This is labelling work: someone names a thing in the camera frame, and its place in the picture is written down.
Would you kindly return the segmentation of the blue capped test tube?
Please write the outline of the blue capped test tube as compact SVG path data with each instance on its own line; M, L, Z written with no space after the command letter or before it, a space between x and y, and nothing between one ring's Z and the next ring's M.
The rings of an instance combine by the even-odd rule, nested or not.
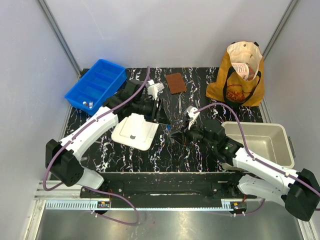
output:
M166 131L167 131L167 135L169 137L169 140L170 140L171 144L173 145L175 143L175 140L171 136L171 126L170 125L166 126Z

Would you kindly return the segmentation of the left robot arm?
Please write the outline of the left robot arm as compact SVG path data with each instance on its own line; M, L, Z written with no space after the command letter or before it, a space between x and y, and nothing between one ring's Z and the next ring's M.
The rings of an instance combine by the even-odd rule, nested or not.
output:
M63 139L51 139L45 146L46 174L52 174L67 187L91 188L98 198L107 195L108 185L95 170L80 164L87 149L108 130L112 140L146 151L151 147L158 126L170 125L164 102L158 97L162 83L129 80L123 89L109 97L98 111L77 130Z

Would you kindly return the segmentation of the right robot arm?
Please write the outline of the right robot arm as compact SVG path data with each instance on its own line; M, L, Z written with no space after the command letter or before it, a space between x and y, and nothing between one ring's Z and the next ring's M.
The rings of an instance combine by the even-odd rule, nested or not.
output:
M248 149L225 133L225 128L215 120L203 127L183 127L170 134L181 145L190 142L204 145L213 156L246 171L246 174L228 184L227 192L233 198L252 195L283 206L295 218L308 222L320 203L320 185L308 169L297 171L278 165Z

